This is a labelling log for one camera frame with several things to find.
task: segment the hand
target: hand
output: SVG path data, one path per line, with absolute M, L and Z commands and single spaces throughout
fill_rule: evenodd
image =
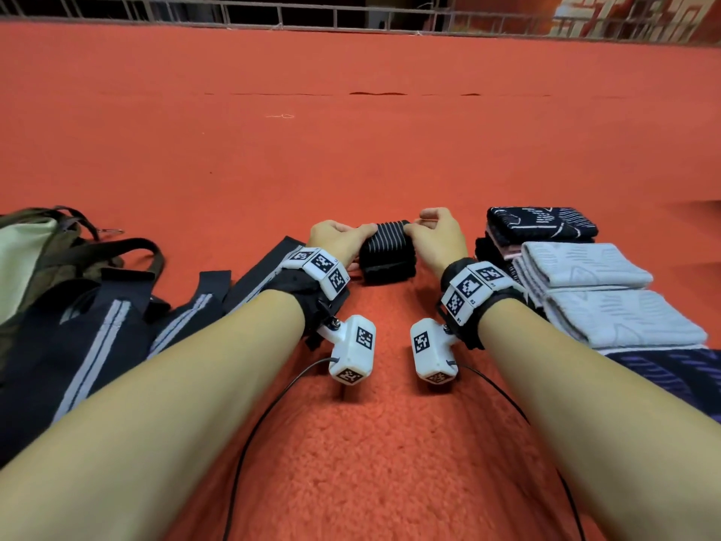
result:
M 365 240 L 378 231 L 375 224 L 364 224 L 351 228 L 334 220 L 326 220 L 311 228 L 311 236 L 306 246 L 319 246 L 335 256 L 348 269 L 358 269 L 355 260 Z
M 420 218 L 406 224 L 403 231 L 413 240 L 416 254 L 439 279 L 450 264 L 468 257 L 461 227 L 445 207 L 424 208 Z

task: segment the forearm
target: forearm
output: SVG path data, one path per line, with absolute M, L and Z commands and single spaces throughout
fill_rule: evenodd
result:
M 268 290 L 98 391 L 0 472 L 3 538 L 157 539 L 303 323 L 293 296 Z
M 721 531 L 721 428 L 515 300 L 479 336 L 594 518 L 616 539 Z

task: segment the red floor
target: red floor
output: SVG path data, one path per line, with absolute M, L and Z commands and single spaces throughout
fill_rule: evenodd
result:
M 0 211 L 63 203 L 155 240 L 176 304 L 198 271 L 239 276 L 325 218 L 448 206 L 472 245 L 490 206 L 574 206 L 721 345 L 704 267 L 721 221 L 679 206 L 721 198 L 721 51 L 39 24 L 0 26 L 0 44 Z M 425 272 L 354 288 L 342 316 L 378 327 L 373 376 L 343 400 L 326 376 L 288 394 L 249 452 L 233 539 L 578 538 L 514 410 L 479 379 L 431 394 L 415 377 L 408 331 L 436 296 Z M 220 539 L 246 434 L 168 540 Z

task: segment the light green fabric panel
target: light green fabric panel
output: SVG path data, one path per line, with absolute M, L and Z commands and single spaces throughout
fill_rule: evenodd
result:
M 58 223 L 14 224 L 0 229 L 0 323 L 20 306 L 42 247 Z

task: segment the person's right hand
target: person's right hand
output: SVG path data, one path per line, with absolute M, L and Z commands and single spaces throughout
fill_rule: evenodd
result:
M 406 224 L 403 231 L 413 240 L 416 254 L 439 279 L 450 264 L 468 257 L 461 227 L 445 207 L 424 208 L 420 218 Z

